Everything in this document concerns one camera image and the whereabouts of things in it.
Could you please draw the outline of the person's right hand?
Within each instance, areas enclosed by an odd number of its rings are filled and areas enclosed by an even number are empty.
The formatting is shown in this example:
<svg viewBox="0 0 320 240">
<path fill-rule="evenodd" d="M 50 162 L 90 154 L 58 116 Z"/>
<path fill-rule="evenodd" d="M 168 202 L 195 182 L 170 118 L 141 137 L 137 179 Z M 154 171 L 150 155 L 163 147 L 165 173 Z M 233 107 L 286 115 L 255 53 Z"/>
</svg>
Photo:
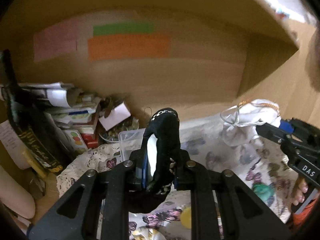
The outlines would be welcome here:
<svg viewBox="0 0 320 240">
<path fill-rule="evenodd" d="M 292 190 L 292 204 L 297 206 L 304 202 L 304 194 L 308 191 L 308 184 L 303 177 L 298 177 Z"/>
</svg>

